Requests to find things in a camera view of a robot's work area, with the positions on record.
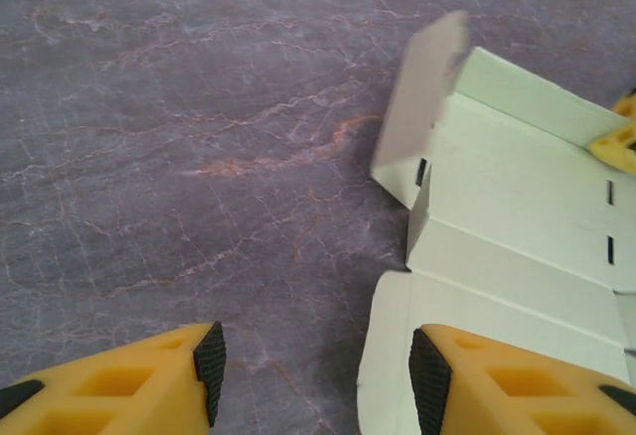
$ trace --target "white cardboard box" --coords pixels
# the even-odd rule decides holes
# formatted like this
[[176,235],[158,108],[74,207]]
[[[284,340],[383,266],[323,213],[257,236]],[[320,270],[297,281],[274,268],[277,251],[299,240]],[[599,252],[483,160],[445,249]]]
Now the white cardboard box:
[[412,39],[372,165],[410,209],[411,272],[376,289],[363,435],[419,433],[407,358],[422,324],[636,383],[636,179],[585,150],[624,118],[483,49],[459,65],[465,21]]

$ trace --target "gray marble surface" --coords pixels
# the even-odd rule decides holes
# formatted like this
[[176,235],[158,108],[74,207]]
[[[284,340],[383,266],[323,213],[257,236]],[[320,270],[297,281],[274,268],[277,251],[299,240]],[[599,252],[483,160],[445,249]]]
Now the gray marble surface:
[[444,11],[609,104],[635,0],[0,0],[0,384],[222,320],[216,433],[357,433],[406,212],[368,178],[400,53]]

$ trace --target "marble table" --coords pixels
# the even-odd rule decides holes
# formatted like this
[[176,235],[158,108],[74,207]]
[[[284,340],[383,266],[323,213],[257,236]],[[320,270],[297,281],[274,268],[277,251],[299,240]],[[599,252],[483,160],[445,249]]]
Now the marble table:
[[358,431],[406,212],[368,177],[400,53],[473,44],[607,105],[635,0],[2,0],[0,385],[222,320],[216,433]]

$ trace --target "black rubber pad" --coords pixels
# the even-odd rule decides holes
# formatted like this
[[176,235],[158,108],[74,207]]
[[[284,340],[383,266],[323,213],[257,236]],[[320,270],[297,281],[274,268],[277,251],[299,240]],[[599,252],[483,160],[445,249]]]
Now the black rubber pad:
[[25,380],[0,388],[0,419],[9,415],[43,388],[44,384],[39,380]]
[[226,340],[221,323],[215,323],[194,349],[197,380],[206,388],[206,412],[210,426],[214,426],[219,413],[221,385],[226,370]]
[[439,435],[452,369],[433,341],[420,329],[413,333],[408,369],[421,433]]
[[636,393],[623,390],[613,385],[601,385],[598,387],[609,398],[636,417]]

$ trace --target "cardboard flap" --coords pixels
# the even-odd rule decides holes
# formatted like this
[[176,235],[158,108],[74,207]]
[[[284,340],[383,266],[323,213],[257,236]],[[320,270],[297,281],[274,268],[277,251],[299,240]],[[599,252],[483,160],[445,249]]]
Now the cardboard flap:
[[455,91],[582,148],[626,122],[481,48],[466,60]]
[[[411,39],[402,60],[372,175],[408,207],[417,193],[417,167],[430,128],[448,93],[454,64],[466,49],[466,20],[461,11],[443,16]],[[399,169],[397,179],[387,166]]]

